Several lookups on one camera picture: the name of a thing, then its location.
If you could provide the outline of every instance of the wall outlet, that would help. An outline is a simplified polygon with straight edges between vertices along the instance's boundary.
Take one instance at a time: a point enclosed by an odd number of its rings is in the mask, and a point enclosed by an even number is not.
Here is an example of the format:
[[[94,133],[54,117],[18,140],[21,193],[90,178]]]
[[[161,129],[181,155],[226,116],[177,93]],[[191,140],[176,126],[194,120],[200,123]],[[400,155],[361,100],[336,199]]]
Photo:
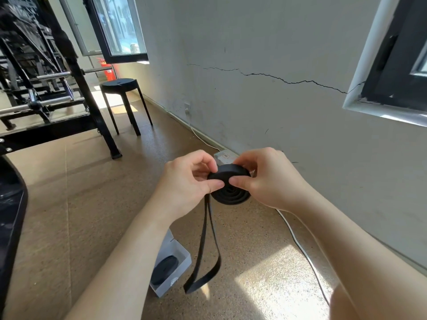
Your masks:
[[[189,103],[184,103],[184,109],[185,109],[185,115],[190,116],[191,115],[191,106]]]

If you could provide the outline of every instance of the stool leg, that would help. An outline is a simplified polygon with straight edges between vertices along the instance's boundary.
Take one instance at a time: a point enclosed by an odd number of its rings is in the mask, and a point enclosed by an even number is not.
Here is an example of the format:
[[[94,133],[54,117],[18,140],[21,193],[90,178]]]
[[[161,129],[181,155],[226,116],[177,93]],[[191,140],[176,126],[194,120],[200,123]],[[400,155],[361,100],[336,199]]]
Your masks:
[[[136,135],[140,136],[141,132],[139,131],[138,124],[136,123],[135,116],[132,112],[131,104],[129,103],[128,97],[126,96],[125,92],[122,93],[121,96],[123,99],[123,104],[125,105],[125,108],[126,108],[126,112],[128,113],[128,117],[131,122],[131,125],[133,126]]]
[[[108,112],[110,113],[111,120],[113,121],[113,124],[114,124],[114,128],[116,129],[117,134],[119,134],[119,129],[117,128],[116,120],[114,119],[114,115],[113,115],[113,111],[111,111],[110,104],[108,103],[107,95],[102,90],[101,90],[101,93],[103,94],[105,104],[107,105]]]
[[[145,112],[147,112],[148,120],[150,121],[150,124],[153,125],[151,118],[150,118],[150,114],[148,113],[147,105],[145,104],[145,101],[144,101],[144,97],[142,96],[142,92],[139,88],[139,85],[138,85],[138,92],[139,92],[139,96],[141,96],[141,100],[142,100],[142,104],[144,105]]]

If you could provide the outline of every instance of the right hand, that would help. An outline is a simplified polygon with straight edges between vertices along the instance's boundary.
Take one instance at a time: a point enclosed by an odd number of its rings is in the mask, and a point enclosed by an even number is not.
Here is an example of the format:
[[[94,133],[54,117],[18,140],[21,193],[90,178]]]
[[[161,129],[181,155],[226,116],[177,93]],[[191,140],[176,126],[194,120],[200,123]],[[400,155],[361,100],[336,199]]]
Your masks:
[[[294,212],[316,191],[304,180],[285,154],[273,148],[249,150],[233,164],[254,171],[254,177],[233,176],[231,185],[245,189],[266,206]]]

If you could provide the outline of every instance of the red fire extinguisher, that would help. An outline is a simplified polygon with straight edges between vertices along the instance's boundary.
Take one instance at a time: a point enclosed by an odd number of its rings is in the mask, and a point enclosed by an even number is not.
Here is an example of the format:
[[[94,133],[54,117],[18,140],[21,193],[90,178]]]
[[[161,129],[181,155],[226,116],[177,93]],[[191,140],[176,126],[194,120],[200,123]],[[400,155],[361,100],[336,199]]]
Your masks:
[[[102,67],[111,67],[110,64],[107,64],[105,62],[105,59],[103,59],[103,58],[97,58],[97,59],[98,59],[99,64],[101,64]],[[107,77],[107,80],[115,80],[116,79],[112,69],[104,71],[104,73],[105,73],[105,76]]]

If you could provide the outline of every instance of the black stool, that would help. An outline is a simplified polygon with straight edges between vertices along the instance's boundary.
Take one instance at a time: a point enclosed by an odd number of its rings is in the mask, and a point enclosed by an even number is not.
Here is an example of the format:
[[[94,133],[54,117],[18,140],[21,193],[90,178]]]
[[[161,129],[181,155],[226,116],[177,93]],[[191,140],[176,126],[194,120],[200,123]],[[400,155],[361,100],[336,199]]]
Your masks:
[[[128,97],[126,96],[126,92],[138,89],[139,96],[141,96],[142,103],[144,104],[145,112],[147,112],[147,116],[148,116],[148,119],[150,120],[150,124],[153,125],[137,80],[134,80],[133,78],[119,78],[117,80],[110,80],[108,82],[102,83],[100,87],[105,100],[105,104],[107,105],[108,112],[110,113],[111,119],[113,120],[114,128],[116,129],[117,134],[119,134],[119,129],[117,128],[116,121],[114,120],[113,112],[111,111],[110,104],[108,103],[107,96],[105,95],[106,93],[120,94],[123,100],[123,104],[126,108],[126,112],[128,113],[129,120],[131,121],[131,125],[133,126],[136,135],[140,136],[141,132],[139,131],[138,125],[135,120],[135,116],[133,115],[133,112],[132,112],[131,105],[129,103]]]

